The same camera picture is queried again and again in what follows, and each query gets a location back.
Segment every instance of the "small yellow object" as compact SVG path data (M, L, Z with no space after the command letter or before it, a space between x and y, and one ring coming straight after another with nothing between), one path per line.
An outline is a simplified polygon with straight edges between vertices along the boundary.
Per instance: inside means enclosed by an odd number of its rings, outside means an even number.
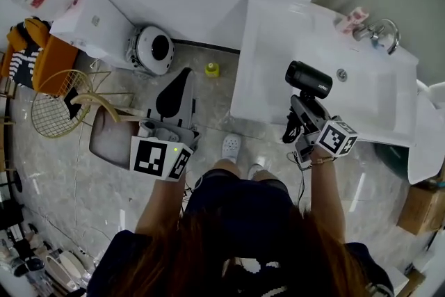
M205 72L210 78L218 78L220 76L220 66L217 63L208 63Z

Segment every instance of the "drain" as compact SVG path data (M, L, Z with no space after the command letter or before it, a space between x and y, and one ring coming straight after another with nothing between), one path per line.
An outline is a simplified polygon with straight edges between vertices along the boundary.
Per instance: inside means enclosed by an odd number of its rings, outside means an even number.
M346 82L346 79L348 79L348 74L343 68L340 68L337 70L337 78L340 82Z

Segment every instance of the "person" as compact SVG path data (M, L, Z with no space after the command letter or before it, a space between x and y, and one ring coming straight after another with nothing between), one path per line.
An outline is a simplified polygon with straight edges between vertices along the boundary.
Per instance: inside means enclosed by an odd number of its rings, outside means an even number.
M260 165L241 179L241 138L197 182L180 216L185 175L157 180L135 233L119 232L87 296L393 296L360 243L345 243L345 216L327 152L311 153L311 209Z

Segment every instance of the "robot vacuum cleaner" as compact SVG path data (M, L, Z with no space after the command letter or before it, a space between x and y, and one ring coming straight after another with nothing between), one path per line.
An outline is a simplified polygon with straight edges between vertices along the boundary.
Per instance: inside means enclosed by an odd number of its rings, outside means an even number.
M126 58L135 70L154 76L167 73L175 46L170 37L155 26L135 28L129 38Z

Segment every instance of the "faucet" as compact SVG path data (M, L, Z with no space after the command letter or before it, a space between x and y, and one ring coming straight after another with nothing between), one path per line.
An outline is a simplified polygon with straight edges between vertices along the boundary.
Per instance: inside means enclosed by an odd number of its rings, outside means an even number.
M401 34L398 31L398 27L396 23L390 19L381 19L369 26L363 25L353 31L353 37L356 39L356 41L361 41L364 38L370 38L371 40L377 41L382 37L382 33L385 30L385 24L389 25L389 27L392 29L392 34L394 37L391 46L388 48L388 54L390 55L397 49L401 41Z

